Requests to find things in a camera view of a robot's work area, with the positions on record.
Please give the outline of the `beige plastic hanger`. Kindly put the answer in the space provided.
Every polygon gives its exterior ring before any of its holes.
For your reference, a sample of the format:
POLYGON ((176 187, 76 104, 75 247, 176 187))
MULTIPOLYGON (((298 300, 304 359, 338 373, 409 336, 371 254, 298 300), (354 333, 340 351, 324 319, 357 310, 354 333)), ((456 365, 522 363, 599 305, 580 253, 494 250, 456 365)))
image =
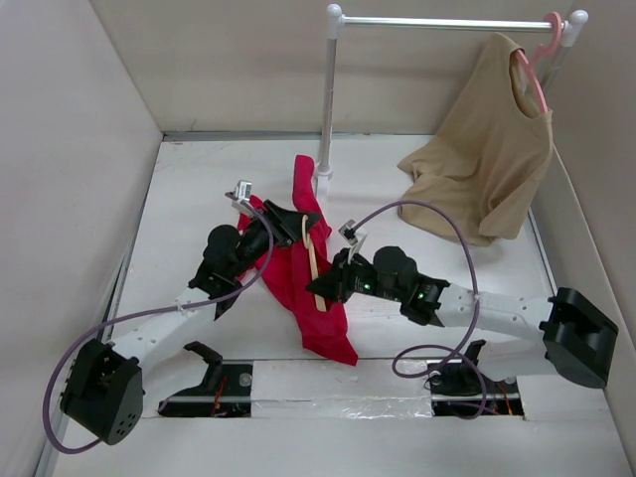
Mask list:
MULTIPOLYGON (((310 277, 312 280, 314 280, 319 276, 319 268, 316 258, 315 246, 312 241, 311 235, 309 234, 308 221, 309 217, 307 215, 304 215, 301 222, 302 242, 308 253, 310 277)), ((322 296, 314 294, 314 303, 318 312, 325 313, 327 311, 326 302, 322 296)))

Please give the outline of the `red t shirt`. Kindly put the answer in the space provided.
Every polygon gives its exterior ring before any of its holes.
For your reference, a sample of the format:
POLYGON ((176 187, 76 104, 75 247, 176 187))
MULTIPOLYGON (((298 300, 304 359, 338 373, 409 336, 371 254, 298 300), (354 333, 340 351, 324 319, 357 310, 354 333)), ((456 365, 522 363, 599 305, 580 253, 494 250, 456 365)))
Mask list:
POLYGON ((314 160, 307 155, 295 157, 292 203, 301 213, 316 213, 318 223, 309 230, 312 250, 303 241, 290 248, 277 248, 270 261, 260 258, 252 267, 263 270, 262 280, 275 299, 294 315, 301 333, 302 346, 317 355, 345 365, 355 366, 358 354, 350 343, 345 308, 306 290, 317 271, 328 270, 327 240, 332 229, 327 224, 313 189, 314 160))

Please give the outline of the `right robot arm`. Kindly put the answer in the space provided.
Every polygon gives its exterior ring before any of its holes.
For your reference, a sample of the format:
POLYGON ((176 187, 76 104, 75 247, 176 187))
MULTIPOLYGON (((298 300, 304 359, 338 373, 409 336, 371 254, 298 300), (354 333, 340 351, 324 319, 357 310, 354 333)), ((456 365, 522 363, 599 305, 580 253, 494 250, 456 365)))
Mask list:
POLYGON ((398 303, 399 312, 420 326, 479 329, 509 341, 469 344, 459 379, 471 391, 493 381, 557 374, 589 389, 606 388, 617 325, 582 293, 561 287, 552 297, 474 293, 417 270, 397 246, 385 246, 366 260, 347 249, 333 260, 335 296, 346 302, 360 293, 398 303))

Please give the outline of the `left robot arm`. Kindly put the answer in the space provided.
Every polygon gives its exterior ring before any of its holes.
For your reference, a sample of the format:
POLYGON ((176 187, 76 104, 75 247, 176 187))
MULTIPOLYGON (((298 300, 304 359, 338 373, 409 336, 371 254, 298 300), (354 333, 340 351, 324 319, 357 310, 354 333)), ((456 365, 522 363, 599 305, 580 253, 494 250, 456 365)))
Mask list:
POLYGON ((76 357, 60 410, 97 441, 122 441, 142 415, 145 376, 234 305, 246 289, 239 280, 245 272, 257 262, 268 265, 276 249, 300 242, 322 218, 319 212, 285 210, 271 201, 259 209, 247 201, 238 207, 248 215, 246 228, 212 229, 201 264, 172 305, 143 312, 144 323, 107 343, 88 332, 72 345, 76 357))

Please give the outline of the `beige t shirt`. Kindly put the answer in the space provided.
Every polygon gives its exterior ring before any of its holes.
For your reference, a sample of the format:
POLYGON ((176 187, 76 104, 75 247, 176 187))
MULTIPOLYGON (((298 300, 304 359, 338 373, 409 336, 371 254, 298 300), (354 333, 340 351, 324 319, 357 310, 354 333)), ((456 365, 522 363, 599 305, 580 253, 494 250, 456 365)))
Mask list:
POLYGON ((552 111, 537 105, 517 55, 495 33, 435 135, 398 166, 413 183, 399 216, 445 239, 515 239, 550 167, 552 111))

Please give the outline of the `pink plastic hanger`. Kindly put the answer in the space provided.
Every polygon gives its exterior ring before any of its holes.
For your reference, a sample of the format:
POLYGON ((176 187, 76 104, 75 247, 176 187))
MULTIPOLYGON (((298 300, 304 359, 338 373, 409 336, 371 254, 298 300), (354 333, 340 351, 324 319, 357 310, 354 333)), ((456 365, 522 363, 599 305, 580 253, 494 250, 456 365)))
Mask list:
POLYGON ((530 58, 523 49, 515 50, 511 56, 510 77, 513 96, 517 106, 527 117, 536 117, 548 112, 537 67, 545 58, 556 52, 564 29, 562 17, 557 12, 549 12, 544 20, 552 27, 550 42, 546 45, 538 44, 530 58))

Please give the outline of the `white clothes rack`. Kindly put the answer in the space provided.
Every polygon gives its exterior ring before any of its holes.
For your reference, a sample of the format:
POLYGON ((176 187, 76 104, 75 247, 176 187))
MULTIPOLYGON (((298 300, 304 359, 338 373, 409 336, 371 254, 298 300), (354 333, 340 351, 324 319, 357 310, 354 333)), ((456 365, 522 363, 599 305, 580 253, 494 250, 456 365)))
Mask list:
MULTIPOLYGON (((516 20, 475 20, 408 17, 370 17, 351 16, 343 12, 340 5, 332 3, 326 9, 326 69, 324 79, 324 98, 322 108, 321 138, 316 171, 314 173, 315 194, 321 207, 328 205, 330 181, 333 168, 330 152, 333 133, 333 107, 335 91, 335 73, 337 47, 341 31, 346 27, 386 27, 447 31, 483 31, 501 33, 546 33, 552 37, 551 26, 542 21, 516 20)), ((545 58, 537 67, 538 78, 546 93, 563 64, 569 49, 575 44, 584 26, 589 20, 585 10, 575 10, 563 20, 563 32, 556 52, 545 58)))

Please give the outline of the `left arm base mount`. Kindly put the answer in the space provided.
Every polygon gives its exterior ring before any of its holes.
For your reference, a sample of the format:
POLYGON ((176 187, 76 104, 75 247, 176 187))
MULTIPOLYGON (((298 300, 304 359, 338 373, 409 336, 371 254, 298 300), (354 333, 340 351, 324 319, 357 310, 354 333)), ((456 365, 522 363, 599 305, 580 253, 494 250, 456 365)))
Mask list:
POLYGON ((251 417, 253 361, 227 363, 220 353, 198 341, 184 350, 206 364, 205 373, 195 386, 161 400, 157 413, 163 417, 251 417))

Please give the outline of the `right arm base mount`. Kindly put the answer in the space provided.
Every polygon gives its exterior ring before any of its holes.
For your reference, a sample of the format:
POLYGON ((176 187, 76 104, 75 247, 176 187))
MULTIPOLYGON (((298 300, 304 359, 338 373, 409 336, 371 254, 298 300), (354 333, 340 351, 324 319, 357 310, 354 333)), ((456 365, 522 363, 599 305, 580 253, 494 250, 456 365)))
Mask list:
POLYGON ((480 415, 522 416, 524 409, 516 381, 494 382, 479 378, 462 358, 450 360, 426 379, 424 387, 431 393, 434 416, 472 418, 479 412, 481 401, 485 408, 480 415))

